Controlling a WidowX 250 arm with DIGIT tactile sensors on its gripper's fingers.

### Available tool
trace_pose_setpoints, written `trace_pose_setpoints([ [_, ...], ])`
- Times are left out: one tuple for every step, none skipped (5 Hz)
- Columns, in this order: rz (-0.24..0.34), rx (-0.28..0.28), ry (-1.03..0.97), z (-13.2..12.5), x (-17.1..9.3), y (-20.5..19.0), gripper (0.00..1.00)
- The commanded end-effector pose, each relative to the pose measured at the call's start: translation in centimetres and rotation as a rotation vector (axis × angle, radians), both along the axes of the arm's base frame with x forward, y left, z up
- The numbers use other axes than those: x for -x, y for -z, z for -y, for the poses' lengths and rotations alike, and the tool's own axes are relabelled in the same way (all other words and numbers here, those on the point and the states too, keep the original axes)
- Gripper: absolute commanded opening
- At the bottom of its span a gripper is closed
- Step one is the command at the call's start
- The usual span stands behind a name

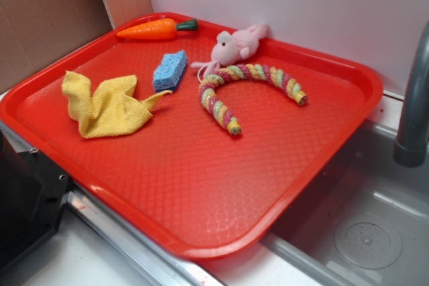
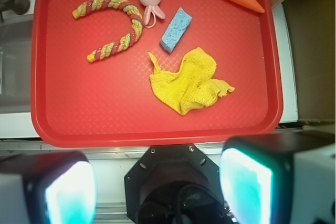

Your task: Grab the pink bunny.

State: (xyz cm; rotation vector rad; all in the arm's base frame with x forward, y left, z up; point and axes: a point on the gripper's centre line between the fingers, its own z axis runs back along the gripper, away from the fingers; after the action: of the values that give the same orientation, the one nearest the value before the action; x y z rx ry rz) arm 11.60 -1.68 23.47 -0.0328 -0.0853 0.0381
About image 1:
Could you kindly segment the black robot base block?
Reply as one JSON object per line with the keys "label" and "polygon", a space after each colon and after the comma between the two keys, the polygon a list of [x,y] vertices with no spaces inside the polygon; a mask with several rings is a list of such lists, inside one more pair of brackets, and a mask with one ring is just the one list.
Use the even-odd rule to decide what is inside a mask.
{"label": "black robot base block", "polygon": [[16,152],[1,134],[1,273],[58,231],[70,176],[42,152]]}

